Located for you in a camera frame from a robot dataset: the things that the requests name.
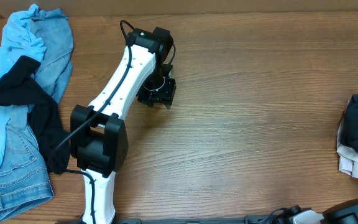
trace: crumpled clothing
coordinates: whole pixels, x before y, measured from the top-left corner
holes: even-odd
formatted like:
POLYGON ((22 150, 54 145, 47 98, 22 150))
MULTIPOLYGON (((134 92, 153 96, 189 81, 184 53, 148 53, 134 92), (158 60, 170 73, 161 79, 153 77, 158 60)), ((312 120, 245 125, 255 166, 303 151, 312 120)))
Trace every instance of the crumpled clothing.
MULTIPOLYGON (((15 12, 4 26, 0 46, 0 78, 11 69, 22 55, 39 62, 42 61, 46 46, 41 38, 36 37, 29 30, 30 18, 34 17, 37 11, 38 6, 32 5, 28 11, 15 12)), ((10 120, 11 110, 11 106, 0 106, 0 166, 4 159, 6 124, 10 120)))
MULTIPOLYGON (((45 159, 47 167, 51 169, 48 166, 51 164, 53 171, 61 174, 67 169, 70 145, 67 142, 57 151, 57 154, 52 156, 52 151, 67 137, 67 133, 63 129, 56 101, 31 78, 31 74, 39 66, 38 61, 27 56, 21 56, 17 60, 10 71, 0 79, 0 106, 35 105, 29 113, 28 124, 37 138, 38 150, 45 159)), ((19 131, 14 134, 22 136, 19 131)))
POLYGON ((336 152, 339 154, 339 171, 358 179, 358 153, 351 147, 342 145, 339 140, 343 130, 343 120, 339 125, 336 152))
POLYGON ((36 37, 42 38, 47 47, 34 79, 59 103, 73 70, 70 57, 74 40, 68 18, 61 9, 40 10, 31 18, 29 29, 36 37))

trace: jeans seam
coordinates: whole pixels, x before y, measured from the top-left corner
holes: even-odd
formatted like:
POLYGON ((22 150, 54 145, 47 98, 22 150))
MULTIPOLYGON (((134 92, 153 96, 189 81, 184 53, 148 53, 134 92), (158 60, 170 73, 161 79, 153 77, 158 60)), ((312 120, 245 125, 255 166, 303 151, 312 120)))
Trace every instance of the jeans seam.
POLYGON ((6 188, 6 187, 10 187, 12 185, 18 184, 18 183, 22 182, 23 180, 26 180, 32 174, 34 174, 34 173, 36 173, 36 172, 38 172, 38 171, 40 171, 42 169, 46 169, 46 167, 45 166, 40 166, 40 167, 32 170, 31 172, 27 173, 25 176, 23 176, 20 179, 17 179, 17 180, 15 180, 15 181, 13 181, 11 183, 8 183, 8 184, 0 184, 0 188, 6 188))
POLYGON ((73 51, 73 50, 70 50, 69 52, 67 52, 67 53, 65 53, 65 54, 63 54, 63 55, 57 57, 56 59, 52 60, 51 62, 49 62, 48 64, 46 64, 46 65, 43 66, 42 68, 40 68, 40 69, 38 70, 38 72, 34 75, 34 77, 36 77, 40 72, 42 72, 45 68, 47 68, 51 63, 54 63, 55 61, 61 59, 62 57, 64 57, 64 56, 70 54, 72 51, 73 51))
POLYGON ((45 203, 45 202, 49 202, 51 199, 52 199, 52 197, 39 197, 39 198, 34 198, 33 200, 40 200, 41 198, 48 198, 48 200, 46 200, 46 201, 44 201, 44 202, 38 202, 38 203, 33 203, 33 204, 31 204, 31 206, 27 206, 26 208, 22 208, 22 209, 20 209, 20 210, 18 210, 18 211, 15 211, 15 212, 13 212, 13 213, 8 213, 7 215, 5 215, 2 219, 0 219, 0 222, 2 221, 2 220, 8 220, 8 219, 10 219, 10 218, 12 218, 12 217, 14 217, 14 216, 16 216, 16 215, 18 215, 18 214, 21 214, 22 213, 22 211, 23 211, 23 209, 25 209, 25 211, 28 211, 28 210, 30 210, 31 208, 34 208, 34 207, 36 207, 36 206, 38 206, 38 205, 41 205, 41 204, 43 204, 43 203, 45 203))
POLYGON ((35 137, 35 135, 34 135, 34 133, 32 132, 32 130, 29 128, 29 125, 28 125, 28 124, 26 125, 26 128, 29 130, 31 136, 34 138, 35 143, 37 144, 37 151, 39 151, 39 146, 38 146, 37 138, 35 137))
POLYGON ((9 170, 0 172, 0 177, 2 177, 4 175, 11 174, 14 169, 25 167, 25 166, 27 166, 27 165, 29 165, 29 164, 31 164, 31 163, 33 163, 34 161, 37 160, 37 158, 35 157, 34 153, 32 153, 32 151, 30 150, 29 145, 27 145, 27 143, 25 143, 25 141, 23 140, 22 136, 20 136, 20 134, 17 134, 17 136, 20 138, 21 143, 24 145, 28 155, 30 156, 30 159, 28 161, 22 162, 21 164, 15 164, 15 165, 11 166, 9 170))
POLYGON ((15 192, 11 192, 11 193, 2 195, 1 198, 6 197, 6 196, 10 196, 10 195, 12 195, 12 194, 17 194, 17 193, 19 193, 19 192, 22 192, 22 191, 25 191, 25 190, 29 190, 29 189, 32 189, 32 188, 35 188, 35 187, 40 187, 40 186, 42 186, 42 185, 49 185, 49 186, 50 186, 50 183, 42 183, 42 184, 38 184, 38 185, 26 187, 26 188, 24 188, 24 189, 16 190, 15 192))

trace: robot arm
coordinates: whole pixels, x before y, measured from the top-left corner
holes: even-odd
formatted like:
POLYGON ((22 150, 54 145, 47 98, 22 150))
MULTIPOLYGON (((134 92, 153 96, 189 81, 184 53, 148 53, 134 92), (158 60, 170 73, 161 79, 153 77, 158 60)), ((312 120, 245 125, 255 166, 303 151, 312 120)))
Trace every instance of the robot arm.
POLYGON ((176 90, 175 80, 170 78, 172 65, 163 64, 172 46, 169 30, 156 27, 151 33, 134 29, 127 36, 122 60, 106 87, 87 108, 76 105, 71 113, 70 126, 74 131, 102 108, 124 75, 130 47, 132 62, 125 79, 105 109, 71 139, 71 155, 77 158, 77 166, 94 180, 91 183, 84 176, 86 202, 83 223, 110 224, 114 221, 114 177, 128 150, 124 120, 136 96, 139 102, 151 107, 154 103, 163 103, 168 109, 172 105, 176 90), (91 129, 97 126, 104 127, 104 134, 91 129))

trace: jeans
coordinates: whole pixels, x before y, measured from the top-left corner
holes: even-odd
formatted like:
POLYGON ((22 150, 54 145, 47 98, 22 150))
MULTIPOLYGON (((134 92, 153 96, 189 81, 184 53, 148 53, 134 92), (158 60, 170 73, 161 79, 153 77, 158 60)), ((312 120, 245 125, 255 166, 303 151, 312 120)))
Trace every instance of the jeans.
MULTIPOLYGON (((2 30, 0 46, 0 78, 8 72, 21 55, 39 62, 44 57, 46 47, 41 38, 28 30, 30 18, 35 16, 38 6, 32 5, 28 11, 13 13, 2 30)), ((4 159, 6 145, 6 124, 10 120, 10 106, 0 106, 0 166, 4 159)))
POLYGON ((61 9, 41 10, 29 22, 29 29, 42 38, 47 47, 44 59, 35 73, 35 81, 59 103, 66 90, 73 65, 73 34, 67 16, 61 9))
MULTIPOLYGON (((24 27, 30 36, 34 36, 32 39, 42 41, 46 46, 46 50, 43 51, 44 57, 40 60, 27 55, 41 62, 33 78, 56 102, 59 102, 73 69, 70 62, 73 50, 71 29, 66 15, 61 10, 39 11, 36 5, 32 5, 29 10, 31 9, 34 11, 26 20, 24 27)), ((7 56, 2 54, 1 58, 6 60, 7 56)), ((12 218, 53 197, 45 161, 27 124, 27 114, 31 109, 32 105, 0 106, 0 110, 5 110, 4 115, 7 118, 5 123, 0 121, 3 124, 2 130, 6 130, 6 139, 0 138, 0 143, 3 144, 3 159, 0 156, 0 221, 12 218)))
POLYGON ((47 167, 27 125, 26 106, 12 106, 0 168, 0 222, 52 199, 47 167))

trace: white cloth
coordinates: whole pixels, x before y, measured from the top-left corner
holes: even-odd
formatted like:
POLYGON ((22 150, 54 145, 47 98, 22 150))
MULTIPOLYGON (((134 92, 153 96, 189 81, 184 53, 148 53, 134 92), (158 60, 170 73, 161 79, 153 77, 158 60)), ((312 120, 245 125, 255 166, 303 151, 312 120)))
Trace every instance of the white cloth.
POLYGON ((343 120, 339 125, 336 139, 336 152, 339 154, 339 171, 358 178, 358 153, 353 148, 344 146, 339 142, 342 129, 343 120))

